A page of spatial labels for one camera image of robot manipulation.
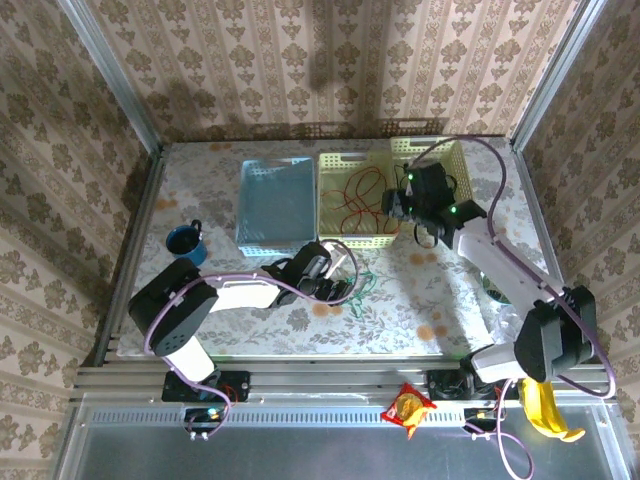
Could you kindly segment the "aluminium frame post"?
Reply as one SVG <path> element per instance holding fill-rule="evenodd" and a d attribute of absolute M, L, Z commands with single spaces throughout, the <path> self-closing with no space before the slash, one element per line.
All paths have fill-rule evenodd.
<path fill-rule="evenodd" d="M 138 139 L 148 154 L 156 159 L 162 152 L 163 142 L 147 114 L 142 101 L 129 81 L 122 62 L 109 45 L 95 16 L 85 0 L 56 0 L 91 59 L 103 76 L 114 97 L 129 120 Z"/>
<path fill-rule="evenodd" d="M 575 13 L 511 135 L 511 146 L 516 153 L 522 153 L 533 136 L 607 1 L 579 0 Z"/>

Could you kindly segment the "yellow banana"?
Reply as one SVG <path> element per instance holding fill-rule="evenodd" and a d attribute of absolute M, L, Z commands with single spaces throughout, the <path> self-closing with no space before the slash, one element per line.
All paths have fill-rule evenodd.
<path fill-rule="evenodd" d="M 557 407 L 550 382 L 540 383 L 527 377 L 519 382 L 518 390 L 526 418 L 543 436 L 574 443 L 586 435 L 584 428 L 568 426 Z"/>

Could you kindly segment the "red snack packet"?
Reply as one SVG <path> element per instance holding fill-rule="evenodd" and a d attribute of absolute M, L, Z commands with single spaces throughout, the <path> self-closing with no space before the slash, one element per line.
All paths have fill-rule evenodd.
<path fill-rule="evenodd" d="M 437 405 L 409 383 L 404 383 L 390 406 L 381 413 L 382 421 L 403 427 L 411 439 L 427 415 Z"/>

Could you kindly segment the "blue enamel mug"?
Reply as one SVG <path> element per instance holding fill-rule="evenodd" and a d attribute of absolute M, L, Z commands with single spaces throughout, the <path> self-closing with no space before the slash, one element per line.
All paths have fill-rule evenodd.
<path fill-rule="evenodd" d="M 203 240 L 202 222 L 194 219 L 189 225 L 174 228 L 167 235 L 165 246 L 176 259 L 185 258 L 195 266 L 202 265 L 208 253 Z"/>

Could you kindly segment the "aluminium frame rail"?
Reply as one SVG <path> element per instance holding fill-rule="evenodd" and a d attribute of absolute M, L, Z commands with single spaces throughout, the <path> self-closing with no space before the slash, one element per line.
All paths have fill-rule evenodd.
<path fill-rule="evenodd" d="M 336 398 L 340 402 L 372 405 L 408 382 L 426 385 L 432 370 L 453 370 L 456 361 L 436 357 L 339 358 L 339 359 L 241 359 L 221 362 L 223 372 L 250 373 L 251 403 Z M 160 360 L 140 357 L 82 367 L 71 390 L 78 401 L 92 394 L 98 398 L 132 396 L 153 403 L 161 396 L 168 367 Z"/>

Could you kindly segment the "blue perforated plastic basket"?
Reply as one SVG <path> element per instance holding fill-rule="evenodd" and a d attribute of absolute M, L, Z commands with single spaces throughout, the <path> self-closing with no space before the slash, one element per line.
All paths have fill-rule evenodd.
<path fill-rule="evenodd" d="M 311 157 L 242 163 L 235 243 L 246 257 L 292 256 L 316 239 Z"/>

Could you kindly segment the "green bowl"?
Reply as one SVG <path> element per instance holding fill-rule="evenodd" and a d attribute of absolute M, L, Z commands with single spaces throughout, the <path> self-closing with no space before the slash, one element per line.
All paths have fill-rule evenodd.
<path fill-rule="evenodd" d="M 510 305 L 507 296 L 496 286 L 496 284 L 484 273 L 480 273 L 481 286 L 484 292 L 495 302 L 503 305 Z"/>

